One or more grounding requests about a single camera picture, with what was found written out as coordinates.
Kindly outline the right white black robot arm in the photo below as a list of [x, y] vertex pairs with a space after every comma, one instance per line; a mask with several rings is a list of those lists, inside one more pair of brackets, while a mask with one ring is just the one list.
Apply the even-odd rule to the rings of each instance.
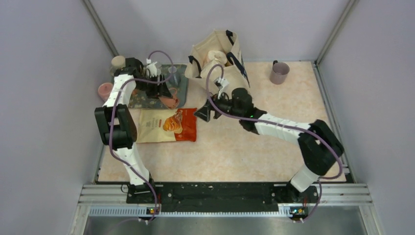
[[297, 145], [304, 164], [287, 184], [287, 196], [294, 202], [301, 201], [307, 195], [307, 189], [339, 163], [344, 153], [343, 145], [325, 121], [317, 119], [313, 123], [301, 123], [275, 117], [255, 107], [244, 88], [233, 90], [231, 96], [223, 93], [208, 97], [194, 115], [206, 122], [224, 115], [237, 119], [248, 132]]

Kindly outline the salmon pink mug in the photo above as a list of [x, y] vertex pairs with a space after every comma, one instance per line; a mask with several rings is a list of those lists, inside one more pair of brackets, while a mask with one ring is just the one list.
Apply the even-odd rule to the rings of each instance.
[[179, 105], [179, 99], [177, 97], [178, 90], [176, 88], [169, 89], [172, 97], [161, 96], [159, 100], [164, 104], [168, 109], [176, 109]]

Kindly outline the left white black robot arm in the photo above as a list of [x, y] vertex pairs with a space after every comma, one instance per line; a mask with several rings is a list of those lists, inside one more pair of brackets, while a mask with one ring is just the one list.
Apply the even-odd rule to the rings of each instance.
[[161, 65], [150, 59], [146, 65], [127, 58], [122, 67], [114, 71], [113, 88], [102, 107], [94, 111], [101, 140], [110, 149], [113, 158], [120, 161], [130, 178], [130, 190], [138, 193], [144, 202], [152, 202], [157, 189], [151, 185], [151, 174], [144, 166], [136, 144], [138, 132], [129, 111], [129, 103], [135, 89], [145, 91], [149, 98], [169, 95]]

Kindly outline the lilac mug black handle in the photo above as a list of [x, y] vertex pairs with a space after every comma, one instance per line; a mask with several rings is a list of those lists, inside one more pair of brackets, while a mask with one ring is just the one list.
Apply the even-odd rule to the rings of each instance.
[[285, 82], [289, 72], [290, 67], [286, 63], [274, 60], [270, 74], [270, 81], [273, 84], [281, 85]]

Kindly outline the beige canvas tote bag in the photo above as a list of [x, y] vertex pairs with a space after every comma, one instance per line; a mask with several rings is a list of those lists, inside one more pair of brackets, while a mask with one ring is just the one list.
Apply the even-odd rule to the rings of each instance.
[[[223, 51], [228, 59], [225, 65], [216, 61], [206, 63], [206, 55], [210, 50]], [[239, 37], [230, 30], [215, 30], [203, 41], [193, 45], [188, 56], [184, 75], [194, 81], [203, 89], [206, 88], [207, 77], [209, 78], [209, 91], [212, 94], [218, 93], [214, 80], [224, 77], [228, 80], [225, 93], [230, 94], [234, 89], [244, 88], [250, 90], [250, 82], [244, 66]]]

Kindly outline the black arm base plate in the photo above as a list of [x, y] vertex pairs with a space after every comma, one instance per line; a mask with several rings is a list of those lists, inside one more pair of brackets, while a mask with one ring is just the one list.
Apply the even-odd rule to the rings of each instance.
[[162, 212], [277, 212], [283, 204], [308, 206], [318, 192], [310, 186], [298, 192], [272, 182], [156, 182], [128, 186], [128, 204], [161, 206]]

